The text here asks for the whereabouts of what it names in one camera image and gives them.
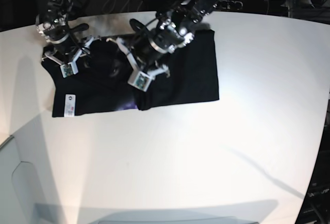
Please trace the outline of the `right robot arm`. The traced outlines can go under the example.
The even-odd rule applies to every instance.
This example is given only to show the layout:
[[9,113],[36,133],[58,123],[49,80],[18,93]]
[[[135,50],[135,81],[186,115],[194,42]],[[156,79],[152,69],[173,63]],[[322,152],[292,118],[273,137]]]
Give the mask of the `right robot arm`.
[[46,40],[42,60],[48,58],[67,66],[79,58],[92,57],[90,44],[95,38],[80,39],[76,36],[90,26],[87,23],[74,27],[69,25],[69,21],[76,19],[77,3],[78,0],[47,0],[45,10],[37,15],[36,30]]

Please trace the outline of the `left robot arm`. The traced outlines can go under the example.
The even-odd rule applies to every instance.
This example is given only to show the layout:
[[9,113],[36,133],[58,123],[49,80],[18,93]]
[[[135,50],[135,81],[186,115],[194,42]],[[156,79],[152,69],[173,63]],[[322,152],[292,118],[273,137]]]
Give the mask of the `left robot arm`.
[[189,45],[204,17],[221,1],[229,0],[174,0],[156,12],[155,28],[148,29],[148,24],[131,19],[135,33],[130,39],[109,37],[107,41],[115,43],[126,56],[134,78],[153,80],[170,73],[165,57]]

